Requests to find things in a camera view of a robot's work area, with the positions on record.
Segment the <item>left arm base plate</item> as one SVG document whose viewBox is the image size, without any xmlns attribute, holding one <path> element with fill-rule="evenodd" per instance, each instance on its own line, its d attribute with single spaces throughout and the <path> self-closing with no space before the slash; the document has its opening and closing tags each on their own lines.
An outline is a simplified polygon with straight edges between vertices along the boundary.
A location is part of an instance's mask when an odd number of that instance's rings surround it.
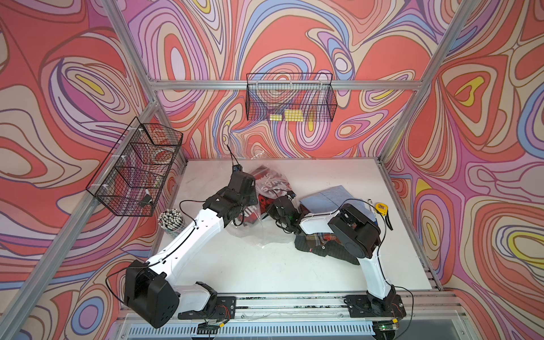
<svg viewBox="0 0 544 340">
<path fill-rule="evenodd" d="M 179 313 L 179 320 L 229 321 L 235 317 L 237 298 L 235 296 L 212 297 L 202 310 Z"/>
</svg>

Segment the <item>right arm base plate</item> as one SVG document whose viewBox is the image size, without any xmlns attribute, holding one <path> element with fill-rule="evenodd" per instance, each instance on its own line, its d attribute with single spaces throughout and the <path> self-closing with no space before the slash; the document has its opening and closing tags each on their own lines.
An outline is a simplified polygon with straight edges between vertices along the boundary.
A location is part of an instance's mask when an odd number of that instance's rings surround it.
<svg viewBox="0 0 544 340">
<path fill-rule="evenodd" d="M 385 300 L 370 295 L 349 295 L 344 298 L 351 318 L 403 319 L 407 316 L 404 303 L 397 294 Z"/>
</svg>

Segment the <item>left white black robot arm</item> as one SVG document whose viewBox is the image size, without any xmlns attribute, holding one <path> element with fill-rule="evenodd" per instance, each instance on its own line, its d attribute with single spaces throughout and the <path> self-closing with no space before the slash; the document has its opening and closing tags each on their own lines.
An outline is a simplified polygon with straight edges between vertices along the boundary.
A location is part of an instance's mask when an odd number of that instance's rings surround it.
<svg viewBox="0 0 544 340">
<path fill-rule="evenodd" d="M 194 220 L 163 250 L 145 262 L 135 260 L 126 269 L 123 302 L 152 327 L 163 327 L 173 317 L 229 320 L 228 307 L 203 282 L 177 285 L 187 263 L 246 208 L 258 203 L 256 179 L 242 170 L 229 184 L 207 198 Z"/>
</svg>

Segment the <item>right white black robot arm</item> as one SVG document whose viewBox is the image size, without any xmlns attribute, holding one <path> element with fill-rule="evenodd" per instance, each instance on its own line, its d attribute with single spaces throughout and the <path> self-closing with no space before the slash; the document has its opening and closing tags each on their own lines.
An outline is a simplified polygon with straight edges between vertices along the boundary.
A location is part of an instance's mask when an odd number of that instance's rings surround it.
<svg viewBox="0 0 544 340">
<path fill-rule="evenodd" d="M 385 279 L 378 256 L 381 229 L 378 223 L 346 199 L 332 212 L 301 215 L 287 195 L 277 198 L 267 213 L 280 229 L 296 235 L 327 233 L 357 258 L 366 279 L 368 304 L 380 312 L 386 311 L 396 296 L 395 286 Z"/>
</svg>

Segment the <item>red black buffalo plaid shirt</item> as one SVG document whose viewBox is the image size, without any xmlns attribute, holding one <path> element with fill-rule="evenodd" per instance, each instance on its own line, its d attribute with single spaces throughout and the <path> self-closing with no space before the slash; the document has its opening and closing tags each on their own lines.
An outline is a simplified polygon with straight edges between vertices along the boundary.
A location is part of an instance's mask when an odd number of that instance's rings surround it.
<svg viewBox="0 0 544 340">
<path fill-rule="evenodd" d="M 251 205 L 244 211 L 245 223 L 253 225 L 267 214 L 266 210 L 276 198 L 285 196 L 291 191 L 287 178 L 267 166 L 261 165 L 250 172 L 255 178 L 257 204 Z"/>
</svg>

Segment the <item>clear plastic vacuum bag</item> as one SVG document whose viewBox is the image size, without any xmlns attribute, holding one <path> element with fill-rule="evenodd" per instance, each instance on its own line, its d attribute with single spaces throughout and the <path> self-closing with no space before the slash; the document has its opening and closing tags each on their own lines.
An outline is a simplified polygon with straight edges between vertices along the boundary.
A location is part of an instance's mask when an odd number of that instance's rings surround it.
<svg viewBox="0 0 544 340">
<path fill-rule="evenodd" d="M 259 248 L 294 242 L 301 233 L 301 215 L 287 177 L 269 161 L 243 171 L 255 178 L 255 196 L 226 231 Z"/>
</svg>

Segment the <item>light blue shirt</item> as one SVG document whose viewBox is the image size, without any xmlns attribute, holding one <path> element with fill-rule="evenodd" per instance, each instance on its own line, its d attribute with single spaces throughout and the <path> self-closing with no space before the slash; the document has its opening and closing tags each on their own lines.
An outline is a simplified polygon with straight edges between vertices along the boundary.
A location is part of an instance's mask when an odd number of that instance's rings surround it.
<svg viewBox="0 0 544 340">
<path fill-rule="evenodd" d="M 311 214 L 333 212 L 348 203 L 356 207 L 369 219 L 376 222 L 376 216 L 367 203 L 355 199 L 343 186 L 335 186 L 299 200 L 300 209 Z"/>
</svg>

